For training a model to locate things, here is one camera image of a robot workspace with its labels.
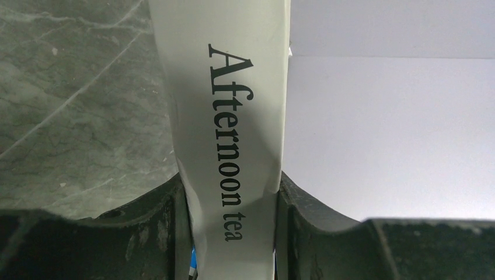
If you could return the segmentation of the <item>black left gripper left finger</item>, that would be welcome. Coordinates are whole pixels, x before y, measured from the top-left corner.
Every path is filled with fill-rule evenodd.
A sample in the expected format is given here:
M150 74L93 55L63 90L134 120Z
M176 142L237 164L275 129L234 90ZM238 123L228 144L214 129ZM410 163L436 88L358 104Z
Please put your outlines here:
M2 279L187 279L192 245L179 175L97 218L1 211Z

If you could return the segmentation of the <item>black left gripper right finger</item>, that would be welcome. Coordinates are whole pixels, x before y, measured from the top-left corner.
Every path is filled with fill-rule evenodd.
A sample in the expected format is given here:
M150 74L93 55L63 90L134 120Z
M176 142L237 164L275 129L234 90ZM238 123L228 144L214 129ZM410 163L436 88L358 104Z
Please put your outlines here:
M493 279L492 220L372 218L280 183L277 279Z

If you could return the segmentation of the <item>white magazine with photo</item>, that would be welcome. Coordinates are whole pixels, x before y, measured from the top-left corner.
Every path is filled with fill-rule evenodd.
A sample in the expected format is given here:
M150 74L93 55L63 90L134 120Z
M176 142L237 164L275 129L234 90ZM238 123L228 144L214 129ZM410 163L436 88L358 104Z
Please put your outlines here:
M200 279L273 279L290 1L151 1Z

